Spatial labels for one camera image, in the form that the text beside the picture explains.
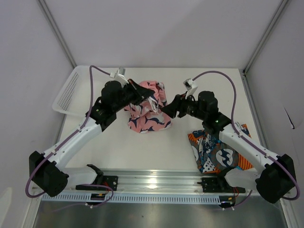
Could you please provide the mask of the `blue orange patterned shorts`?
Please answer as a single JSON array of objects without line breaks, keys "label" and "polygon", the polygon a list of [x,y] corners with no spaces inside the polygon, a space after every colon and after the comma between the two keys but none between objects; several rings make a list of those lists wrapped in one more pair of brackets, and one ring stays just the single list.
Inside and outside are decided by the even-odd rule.
[{"label": "blue orange patterned shorts", "polygon": [[189,133],[188,140],[201,173],[220,173],[229,167],[239,170],[253,168],[235,149],[211,136],[204,129]]}]

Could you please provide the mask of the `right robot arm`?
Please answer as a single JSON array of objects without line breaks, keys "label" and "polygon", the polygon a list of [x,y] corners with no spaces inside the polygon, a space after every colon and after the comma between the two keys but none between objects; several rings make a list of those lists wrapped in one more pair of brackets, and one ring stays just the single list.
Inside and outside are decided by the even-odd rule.
[{"label": "right robot arm", "polygon": [[203,128],[210,135],[236,150],[253,165],[247,171],[233,168],[219,177],[217,187],[221,191],[242,187],[257,191],[270,203],[276,203],[280,199],[297,200],[300,197],[293,159],[287,154],[279,156],[269,151],[237,129],[231,119],[219,112],[213,92],[200,92],[196,101],[187,98],[185,94],[176,95],[161,110],[170,118],[182,118],[188,114],[201,120]]}]

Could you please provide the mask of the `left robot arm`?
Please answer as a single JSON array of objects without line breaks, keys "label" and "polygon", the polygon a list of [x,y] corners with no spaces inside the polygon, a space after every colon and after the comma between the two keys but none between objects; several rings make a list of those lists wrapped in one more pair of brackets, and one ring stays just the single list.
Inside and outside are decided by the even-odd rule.
[{"label": "left robot arm", "polygon": [[116,120],[117,112],[130,104],[139,105],[153,94],[153,90],[131,79],[125,85],[118,81],[107,82],[101,90],[101,96],[89,108],[83,122],[74,132],[43,153],[34,151],[29,156],[29,181],[33,181],[43,193],[51,197],[69,185],[88,185],[93,190],[100,189],[103,172],[98,168],[87,165],[83,169],[67,169],[66,165],[90,140]]}]

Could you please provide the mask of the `pink star patterned shorts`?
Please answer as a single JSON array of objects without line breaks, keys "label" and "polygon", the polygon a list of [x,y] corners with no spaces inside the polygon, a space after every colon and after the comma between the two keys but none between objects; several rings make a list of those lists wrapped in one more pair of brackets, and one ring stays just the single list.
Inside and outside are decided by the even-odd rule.
[{"label": "pink star patterned shorts", "polygon": [[154,93],[139,105],[130,104],[124,108],[129,112],[128,126],[137,133],[165,130],[171,127],[171,118],[161,108],[167,105],[164,84],[158,81],[142,81],[140,86]]}]

